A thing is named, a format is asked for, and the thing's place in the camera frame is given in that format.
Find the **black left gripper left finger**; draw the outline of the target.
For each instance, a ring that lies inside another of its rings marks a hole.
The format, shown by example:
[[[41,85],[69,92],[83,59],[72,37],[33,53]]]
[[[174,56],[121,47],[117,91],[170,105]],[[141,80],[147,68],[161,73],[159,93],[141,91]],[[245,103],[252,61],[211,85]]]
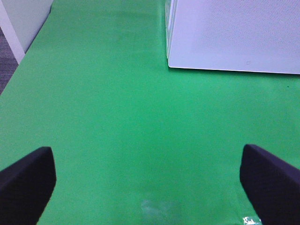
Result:
[[[35,225],[56,185],[51,147],[40,147],[0,172],[0,223]]]

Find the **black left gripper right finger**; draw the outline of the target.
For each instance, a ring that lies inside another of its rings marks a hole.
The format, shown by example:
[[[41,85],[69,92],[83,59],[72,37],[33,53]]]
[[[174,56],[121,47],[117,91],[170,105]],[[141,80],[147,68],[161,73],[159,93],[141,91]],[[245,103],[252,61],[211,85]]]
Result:
[[[240,182],[264,225],[300,223],[300,171],[265,149],[246,144]]]

